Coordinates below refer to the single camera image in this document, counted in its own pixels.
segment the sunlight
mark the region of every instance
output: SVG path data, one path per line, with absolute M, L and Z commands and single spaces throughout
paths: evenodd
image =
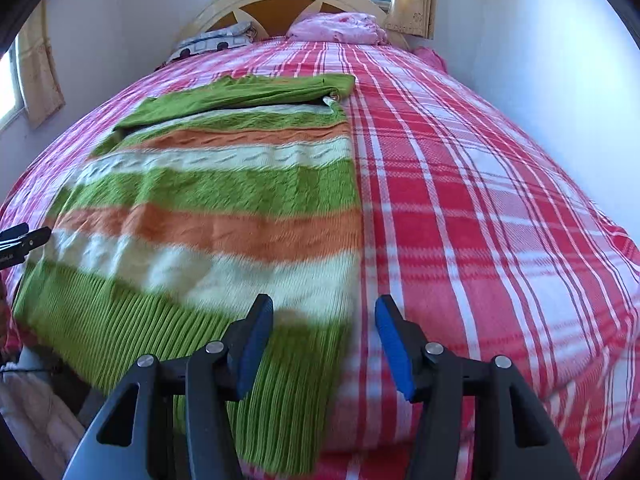
M 14 82 L 11 78 L 9 55 L 0 59 L 0 119 L 15 106 Z

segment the pink bedsheet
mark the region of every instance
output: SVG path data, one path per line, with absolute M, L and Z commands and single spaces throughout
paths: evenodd
M 509 355 L 582 476 L 604 478 L 640 425 L 638 249 L 526 134 L 412 54 L 275 39 L 169 65 L 50 145 L 0 209 L 0 229 L 41 225 L 69 171 L 146 96 L 226 74 L 322 72 L 356 76 L 344 106 L 365 249 L 361 308 L 314 478 L 403 478 L 420 407 L 396 392 L 375 330 L 374 302 L 387 292 L 457 354 Z M 2 273 L 9 303 L 21 274 Z M 464 444 L 459 478 L 469 465 Z

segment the pillow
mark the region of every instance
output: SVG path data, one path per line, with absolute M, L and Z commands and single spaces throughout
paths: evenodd
M 194 54 L 217 52 L 236 46 L 245 46 L 254 41 L 255 29 L 251 22 L 239 22 L 230 27 L 203 32 L 178 43 L 167 63 L 185 59 Z
M 442 59 L 435 50 L 432 48 L 419 46 L 413 51 L 415 56 L 418 56 L 421 60 L 423 60 L 430 67 L 438 70 L 439 72 L 448 74 L 447 72 L 447 63 Z
M 366 45 L 386 45 L 386 32 L 376 18 L 364 12 L 318 12 L 296 20 L 287 31 L 295 41 L 329 41 Z

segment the black clamp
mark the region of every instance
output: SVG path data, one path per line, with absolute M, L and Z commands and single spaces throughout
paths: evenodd
M 506 356 L 485 363 L 429 342 L 389 295 L 376 327 L 398 391 L 423 409 L 406 480 L 452 480 L 460 451 L 462 398 L 476 398 L 473 480 L 579 480 L 542 403 Z
M 29 232 L 28 224 L 0 232 L 0 270 L 23 264 L 29 251 L 46 244 L 50 236 L 48 227 Z
M 225 402 L 252 388 L 273 329 L 273 303 L 259 294 L 246 318 L 190 357 L 140 356 L 84 434 L 64 480 L 172 480 L 173 397 L 186 396 L 191 479 L 242 480 Z

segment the wooden headboard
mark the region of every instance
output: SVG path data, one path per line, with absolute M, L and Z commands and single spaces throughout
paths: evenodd
M 215 0 L 180 32 L 184 40 L 215 28 L 228 27 L 243 20 L 251 21 L 257 39 L 283 36 L 303 10 L 316 12 L 366 12 L 384 27 L 386 14 L 371 0 Z M 408 50 L 402 34 L 387 31 L 389 41 Z

